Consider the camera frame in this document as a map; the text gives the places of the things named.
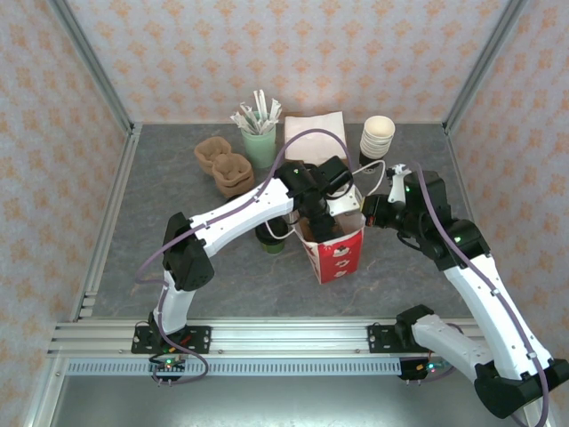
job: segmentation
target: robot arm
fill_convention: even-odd
[[[196,232],[179,244],[164,252],[162,327],[169,338],[179,342],[189,306],[198,288],[213,278],[210,258],[222,247],[246,231],[277,216],[298,210],[308,219],[308,225],[317,242],[338,237],[334,215],[341,214],[352,203],[345,204],[343,198],[353,194],[353,185],[339,198],[331,195],[351,182],[349,169],[338,157],[332,157],[319,167],[307,168],[300,162],[288,162],[276,170],[263,193],[257,197],[259,188],[212,210],[187,219],[182,213],[170,218],[164,236],[164,243],[196,228]],[[158,307],[150,314],[149,323],[160,336],[155,319]]]
[[[533,357],[547,376],[550,390],[567,381],[569,364],[565,360],[553,359],[532,334],[502,284],[488,245],[477,226],[451,216],[445,183],[438,174],[424,173],[437,218],[460,250],[492,280],[496,287],[493,292],[447,247],[431,220],[417,173],[412,173],[405,165],[396,165],[388,169],[387,176],[392,182],[389,195],[365,198],[362,213],[367,225],[394,229],[400,240],[409,246],[412,245],[406,240],[415,239],[418,244],[415,249],[431,259],[459,291],[479,324],[488,347],[450,328],[424,306],[397,316],[396,331],[401,342],[410,346],[418,344],[440,354],[474,383],[479,398],[490,412],[500,418],[511,415],[541,396]],[[168,339],[180,343],[188,335],[185,331],[186,318],[194,293],[213,277],[210,257],[246,231],[295,210],[308,220],[316,242],[338,237],[331,213],[347,212],[353,209],[353,204],[342,203],[342,197],[334,200],[331,195],[347,184],[349,187],[343,197],[352,195],[353,178],[337,157],[311,168],[290,162],[277,169],[260,195],[256,189],[218,209],[189,219],[182,213],[175,214],[168,222],[164,243],[187,233],[192,227],[199,227],[199,230],[164,252],[164,278],[169,286],[163,288],[161,295],[161,299],[164,297],[162,327]],[[237,212],[231,216],[224,216],[236,209]],[[497,294],[503,296],[513,309],[515,319],[532,342],[535,355],[526,354],[524,343],[511,317],[498,301]],[[150,313],[148,322],[152,335],[158,339],[161,334],[156,318],[157,307]],[[165,345],[162,340],[157,348],[169,348]]]
[[[399,330],[407,334],[406,340],[435,351],[459,369],[475,384],[486,407],[500,418],[511,415],[541,395],[534,356],[546,373],[550,389],[567,381],[569,365],[565,360],[554,360],[525,323],[500,279],[480,230],[473,222],[452,218],[445,183],[438,174],[424,173],[437,218],[460,250],[492,280],[496,287],[493,292],[447,247],[430,218],[417,173],[404,165],[396,165],[388,169],[387,176],[392,182],[389,195],[371,196],[364,201],[362,212],[367,224],[394,229],[404,242],[407,238],[416,240],[415,248],[433,260],[459,291],[488,347],[461,335],[429,309],[430,313],[426,315],[419,310],[414,312],[419,314],[411,313],[411,318],[403,316],[407,317],[406,325],[400,325]],[[513,310],[515,319],[531,340],[535,355],[527,354],[516,326],[497,294],[501,294]]]

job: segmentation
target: printed logo on bag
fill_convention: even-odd
[[[337,247],[337,248],[334,250],[333,257],[334,257],[334,258],[337,258],[337,257],[339,257],[339,256],[344,256],[344,255],[347,255],[347,254],[349,254],[349,247],[340,246],[340,247]]]

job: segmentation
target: green cup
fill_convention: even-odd
[[[272,166],[276,157],[276,126],[264,135],[251,135],[241,129],[247,158],[256,169]]]

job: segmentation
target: stack of napkins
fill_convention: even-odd
[[[344,117],[341,111],[314,117],[286,117],[284,119],[284,141],[288,142],[300,132],[314,128],[334,133],[346,145]],[[284,154],[287,160],[301,160],[313,165],[321,165],[333,156],[347,161],[346,153],[340,144],[332,136],[323,133],[310,133],[303,136],[288,147]]]

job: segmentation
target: gray table surface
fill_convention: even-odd
[[[395,376],[66,378],[52,427],[511,427],[455,373],[421,387]]]
[[[357,161],[362,125],[346,125],[350,153]],[[194,147],[219,135],[244,153],[234,125],[144,125],[108,251],[93,316],[142,317],[156,306],[159,286],[139,286],[137,268],[162,245],[166,223],[210,211],[225,202],[211,176],[199,168]],[[282,129],[277,133],[282,139]],[[440,125],[398,125],[388,165],[421,162],[446,183],[453,214],[466,218],[458,177]],[[256,170],[262,181],[267,170]],[[377,175],[356,176],[362,193]],[[387,180],[380,192],[389,192]],[[212,258],[215,278],[192,302],[190,317],[377,316],[393,317],[424,303],[442,317],[467,317],[469,310],[435,264],[405,246],[392,230],[366,229],[359,271],[319,285],[297,238],[279,255],[265,254],[253,231]],[[154,262],[147,277],[161,277]]]

